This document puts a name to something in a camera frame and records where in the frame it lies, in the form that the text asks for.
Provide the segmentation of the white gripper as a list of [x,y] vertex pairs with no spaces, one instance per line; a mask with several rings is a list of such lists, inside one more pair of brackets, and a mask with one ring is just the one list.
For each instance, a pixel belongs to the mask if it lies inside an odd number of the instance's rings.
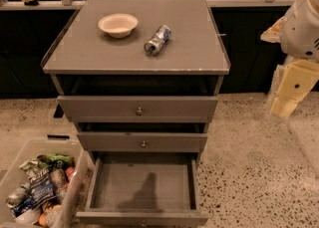
[[[284,17],[264,31],[260,39],[280,43],[295,58],[319,60],[319,0],[295,0]],[[319,81],[319,64],[299,60],[283,69],[270,112],[289,117]]]

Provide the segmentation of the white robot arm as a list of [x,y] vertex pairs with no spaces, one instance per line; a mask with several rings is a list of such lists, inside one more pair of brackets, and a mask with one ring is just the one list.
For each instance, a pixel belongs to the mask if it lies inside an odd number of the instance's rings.
[[282,75],[270,112],[289,117],[319,81],[319,0],[295,0],[285,15],[261,34],[279,43],[290,62]]

